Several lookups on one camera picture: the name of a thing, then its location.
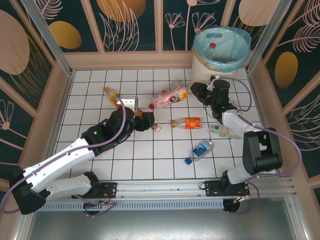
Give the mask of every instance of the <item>bottle label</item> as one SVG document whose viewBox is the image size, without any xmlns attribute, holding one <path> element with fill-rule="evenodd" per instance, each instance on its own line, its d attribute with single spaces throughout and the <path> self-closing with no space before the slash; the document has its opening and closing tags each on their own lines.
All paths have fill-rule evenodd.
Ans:
<svg viewBox="0 0 320 240">
<path fill-rule="evenodd" d="M 185 119 L 185 129 L 201 128 L 201 119 L 199 117 L 188 117 Z"/>
<path fill-rule="evenodd" d="M 211 144 L 205 140 L 193 150 L 193 153 L 196 155 L 197 158 L 199 158 L 201 157 L 202 154 L 204 154 L 210 148 L 211 148 Z"/>
</svg>

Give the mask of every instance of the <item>pink bottle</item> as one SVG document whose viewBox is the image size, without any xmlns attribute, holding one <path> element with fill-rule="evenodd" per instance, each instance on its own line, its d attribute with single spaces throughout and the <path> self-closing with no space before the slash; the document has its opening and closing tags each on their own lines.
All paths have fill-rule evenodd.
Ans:
<svg viewBox="0 0 320 240">
<path fill-rule="evenodd" d="M 153 98 L 153 102 L 149 105 L 150 109 L 161 109 L 170 104 L 178 103 L 188 96 L 187 88 L 178 85 L 171 91 L 163 90 Z"/>
</svg>

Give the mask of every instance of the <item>white tile floor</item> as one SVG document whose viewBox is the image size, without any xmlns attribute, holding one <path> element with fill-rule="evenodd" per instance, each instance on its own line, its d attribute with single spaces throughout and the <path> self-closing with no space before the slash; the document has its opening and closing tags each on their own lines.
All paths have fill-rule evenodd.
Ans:
<svg viewBox="0 0 320 240">
<path fill-rule="evenodd" d="M 244 69 L 240 75 L 241 79 L 245 78 Z M 68 146 L 89 127 L 108 118 L 115 110 L 103 94 L 104 87 L 116 89 L 121 95 L 137 96 L 138 107 L 151 112 L 148 106 L 154 94 L 168 88 L 174 80 L 189 86 L 190 79 L 190 69 L 77 71 L 56 152 Z M 241 107 L 247 107 L 249 96 L 246 89 L 237 82 L 229 82 L 230 98 L 239 102 Z M 209 124 L 216 120 L 206 114 L 202 104 L 192 94 L 180 103 L 153 112 L 156 123 L 162 127 L 161 132 L 156 133 L 152 129 L 136 131 L 115 149 L 77 165 L 63 177 L 75 177 L 93 171 L 100 180 L 215 178 L 221 177 L 225 170 L 233 168 L 242 160 L 242 140 L 229 140 L 208 133 Z M 260 124 L 256 107 L 244 113 L 244 116 Z M 202 129 L 171 128 L 171 120 L 184 117 L 201 118 Z M 211 139 L 213 151 L 205 158 L 186 165 L 185 158 L 204 139 Z"/>
</svg>

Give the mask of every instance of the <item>trash bag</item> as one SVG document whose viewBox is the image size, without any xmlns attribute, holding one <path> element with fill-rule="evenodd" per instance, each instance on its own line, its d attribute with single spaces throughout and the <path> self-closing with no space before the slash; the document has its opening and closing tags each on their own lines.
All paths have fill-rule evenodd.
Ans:
<svg viewBox="0 0 320 240">
<path fill-rule="evenodd" d="M 215 44 L 212 59 L 206 56 L 211 43 Z M 197 33 L 191 50 L 207 69 L 229 73 L 244 65 L 250 55 L 250 48 L 251 36 L 245 30 L 216 26 Z"/>
</svg>

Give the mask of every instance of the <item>gray floor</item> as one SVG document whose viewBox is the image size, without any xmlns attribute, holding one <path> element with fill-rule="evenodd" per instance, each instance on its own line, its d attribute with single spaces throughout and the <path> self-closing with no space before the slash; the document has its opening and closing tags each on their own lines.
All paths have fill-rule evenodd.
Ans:
<svg viewBox="0 0 320 240">
<path fill-rule="evenodd" d="M 255 204 L 246 201 L 240 210 Z M 82 212 L 38 212 L 28 240 L 292 240 L 281 199 L 262 199 L 244 216 L 222 210 L 111 211 L 97 218 Z"/>
</svg>

